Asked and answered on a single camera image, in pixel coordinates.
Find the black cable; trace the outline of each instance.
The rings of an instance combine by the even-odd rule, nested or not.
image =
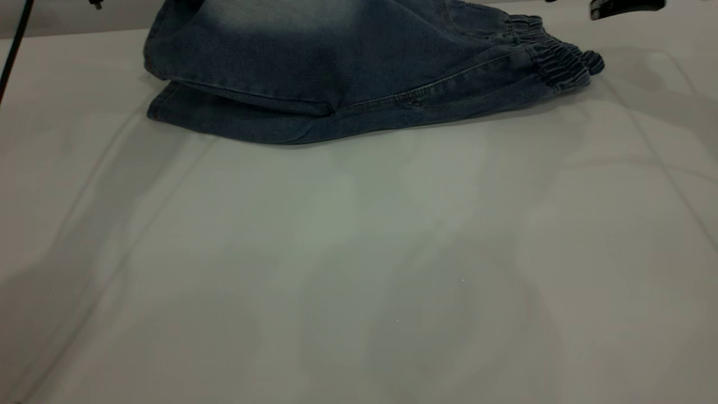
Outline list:
[[[20,50],[20,42],[22,42],[22,37],[25,36],[25,28],[27,28],[27,21],[30,19],[30,12],[32,11],[32,5],[34,3],[35,0],[25,0],[25,8],[22,10],[20,23],[17,25],[17,31],[15,31],[15,38],[12,40],[10,53],[7,54],[5,67],[2,70],[2,76],[0,76],[0,105],[2,105],[2,98],[5,95],[5,88],[7,87],[7,82],[8,80],[10,80],[10,72],[12,72],[12,66],[15,64],[15,57],[17,56],[17,51]]]

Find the table surface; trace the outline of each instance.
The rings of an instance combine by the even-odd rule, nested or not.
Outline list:
[[[308,147],[149,121],[146,31],[27,39],[0,109],[0,400],[718,402],[718,3],[501,7],[606,71]]]

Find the folded jeans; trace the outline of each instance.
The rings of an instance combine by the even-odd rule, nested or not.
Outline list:
[[[590,83],[595,52],[540,17],[460,0],[166,0],[148,116],[304,144],[519,109]]]

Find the black object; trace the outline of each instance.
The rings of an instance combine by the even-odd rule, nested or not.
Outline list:
[[[103,0],[90,0],[90,4],[94,4],[95,8],[98,10],[102,9],[102,2]]]
[[[629,12],[656,12],[666,0],[592,0],[591,19],[601,19]]]
[[[27,28],[27,21],[30,19],[30,12],[32,12],[33,4],[34,0],[25,0],[25,7],[23,8],[22,15],[20,16],[20,23],[17,25],[15,38],[12,40],[10,53],[7,54],[5,67],[2,70],[2,76],[0,76],[0,104],[2,104],[2,98],[5,95],[7,82],[10,80],[10,72],[12,72],[12,66],[15,64],[17,51],[20,50],[20,42],[22,42],[22,38],[25,36],[25,29]]]

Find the elastic waistband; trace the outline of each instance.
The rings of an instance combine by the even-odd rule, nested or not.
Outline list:
[[[603,71],[601,55],[592,50],[581,52],[577,46],[552,37],[538,16],[513,15],[508,25],[517,43],[531,54],[546,84],[556,93],[585,87],[592,75]]]

